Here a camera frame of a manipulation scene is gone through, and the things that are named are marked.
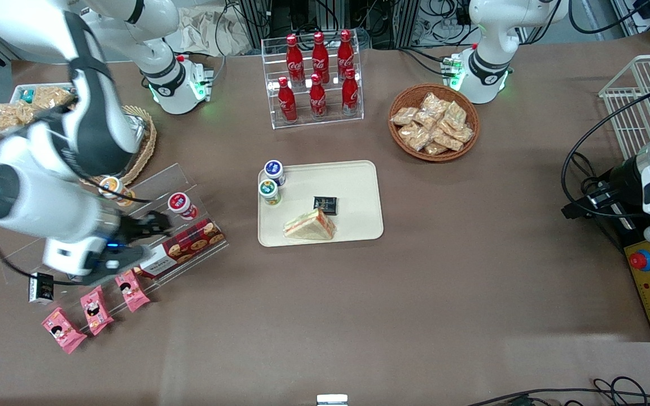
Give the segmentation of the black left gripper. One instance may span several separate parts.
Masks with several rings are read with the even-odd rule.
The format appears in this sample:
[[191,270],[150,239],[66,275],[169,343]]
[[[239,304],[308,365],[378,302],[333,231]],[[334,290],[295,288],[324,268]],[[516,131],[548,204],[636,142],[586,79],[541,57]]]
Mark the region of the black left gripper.
[[561,213],[566,219],[619,219],[620,215],[602,213],[593,208],[593,205],[612,205],[615,197],[623,205],[641,208],[643,203],[641,179],[636,157],[630,157],[608,172],[607,183],[586,183],[586,201],[572,201],[561,208]]

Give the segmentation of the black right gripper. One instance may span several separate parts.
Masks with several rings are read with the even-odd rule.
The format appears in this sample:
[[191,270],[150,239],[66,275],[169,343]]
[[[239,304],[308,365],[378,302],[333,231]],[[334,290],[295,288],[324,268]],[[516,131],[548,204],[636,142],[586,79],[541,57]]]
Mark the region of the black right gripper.
[[132,217],[119,217],[119,226],[116,231],[116,244],[126,246],[140,239],[150,237],[171,237],[171,221],[169,216],[160,211],[148,211],[141,219]]

